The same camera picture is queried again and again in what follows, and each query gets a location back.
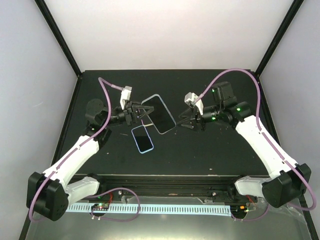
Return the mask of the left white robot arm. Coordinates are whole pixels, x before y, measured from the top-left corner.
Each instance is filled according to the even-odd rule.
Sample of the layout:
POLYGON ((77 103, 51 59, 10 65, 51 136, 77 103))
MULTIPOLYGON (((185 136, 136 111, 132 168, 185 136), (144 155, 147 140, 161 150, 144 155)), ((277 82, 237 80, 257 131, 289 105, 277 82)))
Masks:
POLYGON ((131 126, 154 111, 154 107, 130 101, 125 108, 111 108, 100 99, 93 99, 86 106, 86 129, 71 149, 55 164, 42 173, 34 172, 28 178, 26 206, 29 219, 34 213, 52 220, 59 220, 67 208, 85 198, 103 199, 108 192, 103 179, 90 173, 71 183, 77 171, 101 150, 112 133, 110 127, 127 123, 131 126))

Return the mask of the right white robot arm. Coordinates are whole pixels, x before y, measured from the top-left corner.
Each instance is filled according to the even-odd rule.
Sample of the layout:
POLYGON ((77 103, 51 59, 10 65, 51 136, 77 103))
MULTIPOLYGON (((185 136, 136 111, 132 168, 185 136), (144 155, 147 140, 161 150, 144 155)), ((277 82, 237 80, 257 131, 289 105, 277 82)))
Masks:
POLYGON ((229 82, 214 84, 213 105, 205 107, 199 97, 189 92, 184 97, 188 109, 180 114, 178 125, 194 131, 206 129, 207 123, 229 124, 251 146, 267 170, 267 177, 243 176, 228 187, 228 198, 240 201, 245 195, 264 198, 274 208, 302 196, 311 177, 307 164, 290 157, 255 116, 246 102, 238 102, 229 82))

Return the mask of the phone in blue case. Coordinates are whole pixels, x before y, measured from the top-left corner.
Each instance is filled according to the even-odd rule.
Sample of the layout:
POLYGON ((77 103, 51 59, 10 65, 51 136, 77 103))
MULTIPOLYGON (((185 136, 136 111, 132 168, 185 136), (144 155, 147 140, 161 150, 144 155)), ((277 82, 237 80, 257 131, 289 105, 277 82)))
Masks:
POLYGON ((150 138, 147 128, 144 125, 134 127, 131 130, 131 134, 140 154, 145 154, 154 149, 154 144, 150 138))

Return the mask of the left small circuit board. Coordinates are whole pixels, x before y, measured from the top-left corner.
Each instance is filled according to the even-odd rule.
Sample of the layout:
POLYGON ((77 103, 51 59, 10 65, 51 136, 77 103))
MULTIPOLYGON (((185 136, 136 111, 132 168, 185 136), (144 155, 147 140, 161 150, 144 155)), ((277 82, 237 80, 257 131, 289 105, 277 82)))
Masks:
POLYGON ((91 206, 91 211, 107 211, 109 209, 109 203, 95 203, 91 206))

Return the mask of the small circuit board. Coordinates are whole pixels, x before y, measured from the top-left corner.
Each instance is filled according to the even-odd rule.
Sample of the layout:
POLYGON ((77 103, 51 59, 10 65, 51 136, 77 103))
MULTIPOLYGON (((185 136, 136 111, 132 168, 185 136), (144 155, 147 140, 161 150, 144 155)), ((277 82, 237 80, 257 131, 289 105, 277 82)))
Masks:
POLYGON ((95 203, 91 206, 91 211, 107 211, 109 209, 109 203, 95 203))
POLYGON ((257 208, 255 205, 239 205, 236 207, 236 213, 247 213, 250 211, 255 211, 257 208))

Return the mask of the right small circuit board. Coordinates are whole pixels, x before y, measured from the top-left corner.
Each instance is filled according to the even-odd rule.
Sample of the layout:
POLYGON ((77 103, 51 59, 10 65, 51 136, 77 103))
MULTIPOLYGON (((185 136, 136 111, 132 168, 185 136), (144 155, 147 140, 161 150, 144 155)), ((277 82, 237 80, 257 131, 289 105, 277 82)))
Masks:
POLYGON ((247 213, 250 211, 255 211, 257 208, 255 205, 239 205, 236 207, 236 213, 247 213))

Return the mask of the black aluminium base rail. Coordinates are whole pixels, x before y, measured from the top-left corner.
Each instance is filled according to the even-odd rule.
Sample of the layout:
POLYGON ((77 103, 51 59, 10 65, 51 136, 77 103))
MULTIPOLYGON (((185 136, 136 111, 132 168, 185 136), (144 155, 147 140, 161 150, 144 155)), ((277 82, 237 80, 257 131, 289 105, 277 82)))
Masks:
POLYGON ((151 179, 149 176, 143 178, 137 176, 107 176, 90 173, 88 178, 94 179, 99 186, 95 197, 113 190, 114 197, 128 195, 129 190, 142 197, 198 197, 212 198, 219 203, 245 203, 252 198, 264 198, 273 207, 278 208, 306 192, 306 186, 300 178, 292 171, 283 173, 280 177, 271 181, 258 184, 257 190, 250 190, 248 187, 241 188, 244 184, 243 177, 229 178, 209 178, 200 177, 191 179, 190 177, 160 177, 151 179))

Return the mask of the left black frame post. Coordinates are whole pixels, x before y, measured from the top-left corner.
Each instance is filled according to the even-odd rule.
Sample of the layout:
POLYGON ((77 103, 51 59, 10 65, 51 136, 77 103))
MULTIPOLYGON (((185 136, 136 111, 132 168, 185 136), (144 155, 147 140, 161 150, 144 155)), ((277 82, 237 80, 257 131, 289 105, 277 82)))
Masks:
POLYGON ((49 7, 47 6, 47 3, 45 0, 35 0, 34 1, 40 10, 44 20, 46 21, 48 27, 50 28, 53 36, 55 37, 58 45, 60 46, 62 52, 64 53, 67 61, 69 62, 72 70, 74 71, 75 75, 77 77, 82 75, 82 71, 80 70, 62 32, 60 31, 60 28, 58 27, 49 7))

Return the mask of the black frame post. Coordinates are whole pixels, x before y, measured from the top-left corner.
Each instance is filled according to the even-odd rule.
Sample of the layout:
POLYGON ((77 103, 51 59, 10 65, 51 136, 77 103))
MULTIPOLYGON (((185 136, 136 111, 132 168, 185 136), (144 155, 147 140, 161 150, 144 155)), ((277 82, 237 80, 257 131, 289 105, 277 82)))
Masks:
POLYGON ((48 27, 50 28, 53 36, 55 37, 58 45, 60 46, 62 52, 64 53, 67 61, 69 62, 72 70, 74 71, 75 75, 77 77, 82 75, 82 71, 80 70, 62 32, 60 31, 60 28, 58 27, 49 7, 47 6, 47 3, 45 0, 35 0, 34 1, 40 10, 44 20, 46 21, 48 27))
POLYGON ((274 52, 276 51, 278 45, 280 44, 281 40, 283 39, 284 35, 286 34, 288 28, 290 27, 292 21, 294 20, 295 16, 297 15, 298 11, 300 10, 304 0, 293 0, 289 9, 287 10, 283 20, 281 21, 279 27, 275 35, 273 36, 267 50, 265 51, 258 67, 255 70, 255 75, 260 77, 265 70, 266 66, 268 65, 270 59, 272 58, 274 52))

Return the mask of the right black frame post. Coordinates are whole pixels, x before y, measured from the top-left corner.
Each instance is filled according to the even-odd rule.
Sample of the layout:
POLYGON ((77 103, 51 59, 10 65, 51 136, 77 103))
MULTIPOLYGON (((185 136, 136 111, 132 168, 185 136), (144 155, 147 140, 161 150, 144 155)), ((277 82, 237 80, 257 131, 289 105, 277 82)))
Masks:
POLYGON ((294 20, 295 16, 297 15, 298 11, 300 10, 304 0, 293 0, 289 9, 287 10, 283 20, 281 21, 279 27, 275 35, 273 36, 267 50, 265 51, 258 67, 255 70, 255 75, 260 77, 265 70, 266 66, 268 65, 270 59, 272 58, 274 52, 276 51, 278 45, 280 44, 281 40, 283 39, 284 35, 286 34, 288 28, 290 27, 292 21, 294 20))

